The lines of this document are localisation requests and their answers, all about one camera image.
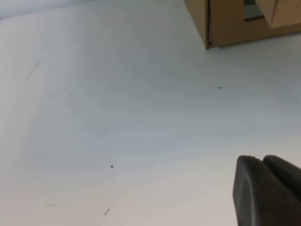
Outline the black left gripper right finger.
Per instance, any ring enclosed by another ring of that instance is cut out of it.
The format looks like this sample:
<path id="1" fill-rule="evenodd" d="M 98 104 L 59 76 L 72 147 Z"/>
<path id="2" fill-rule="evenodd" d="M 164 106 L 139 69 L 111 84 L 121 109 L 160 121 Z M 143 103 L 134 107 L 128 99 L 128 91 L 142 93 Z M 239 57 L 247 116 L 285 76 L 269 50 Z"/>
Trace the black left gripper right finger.
<path id="1" fill-rule="evenodd" d="M 262 199 L 268 203 L 301 202 L 301 169 L 275 155 L 263 158 Z"/>

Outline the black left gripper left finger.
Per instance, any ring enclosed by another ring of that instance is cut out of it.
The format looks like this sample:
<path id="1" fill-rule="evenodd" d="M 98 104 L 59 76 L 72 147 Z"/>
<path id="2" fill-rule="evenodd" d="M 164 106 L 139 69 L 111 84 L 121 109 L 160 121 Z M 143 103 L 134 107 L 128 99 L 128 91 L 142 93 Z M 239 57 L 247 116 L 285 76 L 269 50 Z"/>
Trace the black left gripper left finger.
<path id="1" fill-rule="evenodd" d="M 237 159 L 233 201 L 239 226 L 300 226 L 301 202 L 268 203 L 262 199 L 263 160 Z"/>

